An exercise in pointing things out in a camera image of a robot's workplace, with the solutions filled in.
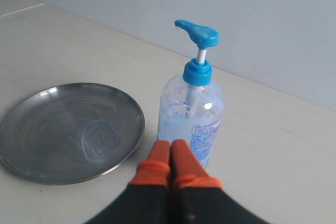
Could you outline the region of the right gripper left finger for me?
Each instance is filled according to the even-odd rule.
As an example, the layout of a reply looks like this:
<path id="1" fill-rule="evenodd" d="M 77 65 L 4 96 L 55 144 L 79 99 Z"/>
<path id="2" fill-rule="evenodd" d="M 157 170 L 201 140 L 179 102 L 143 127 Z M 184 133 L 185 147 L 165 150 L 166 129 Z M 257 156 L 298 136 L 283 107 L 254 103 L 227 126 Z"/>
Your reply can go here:
<path id="1" fill-rule="evenodd" d="M 155 141 L 125 190 L 87 223 L 167 223 L 170 144 Z"/>

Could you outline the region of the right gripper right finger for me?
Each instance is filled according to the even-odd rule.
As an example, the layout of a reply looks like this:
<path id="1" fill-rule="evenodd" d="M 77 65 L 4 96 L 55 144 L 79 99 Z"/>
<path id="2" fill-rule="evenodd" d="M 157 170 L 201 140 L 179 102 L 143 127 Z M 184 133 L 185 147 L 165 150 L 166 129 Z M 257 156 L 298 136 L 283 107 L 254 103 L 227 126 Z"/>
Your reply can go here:
<path id="1" fill-rule="evenodd" d="M 205 171 L 187 141 L 174 140 L 171 155 L 178 223 L 267 223 L 224 192 L 221 181 Z"/>

